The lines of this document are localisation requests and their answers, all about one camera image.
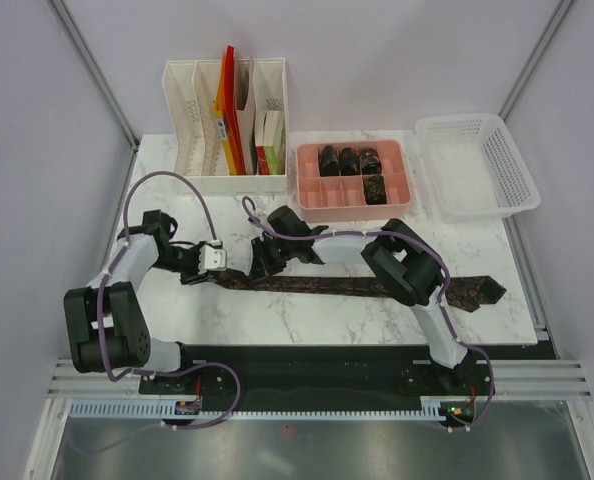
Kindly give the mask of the dark paisley necktie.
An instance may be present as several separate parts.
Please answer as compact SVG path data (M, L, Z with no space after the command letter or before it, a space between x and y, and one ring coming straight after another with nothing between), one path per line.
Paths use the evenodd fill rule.
M363 298L392 298L375 277L271 276L252 279L235 269L213 272L210 280L222 288L236 291L302 293ZM506 288L490 276L453 278L446 292L447 303L472 313L482 305L493 305L503 298Z

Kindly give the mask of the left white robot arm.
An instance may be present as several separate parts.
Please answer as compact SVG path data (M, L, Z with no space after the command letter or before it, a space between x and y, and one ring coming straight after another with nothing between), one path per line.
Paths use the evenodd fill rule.
M178 222L160 211L147 211L142 222L118 235L110 264L86 286L69 290L63 300L71 359L80 373L122 370L149 375L185 393L196 382L196 369L182 360L181 344L153 338L137 291L153 268L178 273L183 281L203 280L204 241L176 242Z

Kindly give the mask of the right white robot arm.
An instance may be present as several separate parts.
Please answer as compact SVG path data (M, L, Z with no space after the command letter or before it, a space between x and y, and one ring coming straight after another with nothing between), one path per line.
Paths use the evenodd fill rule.
M310 227L289 207L268 216L264 225L250 207L249 221L262 230L251 241L250 276L268 278L282 272L290 260L304 264L365 263L387 295L409 307L438 364L435 381L444 392L460 392L471 381L464 362L468 348L448 312L446 291L450 274L439 254L399 219L372 230Z

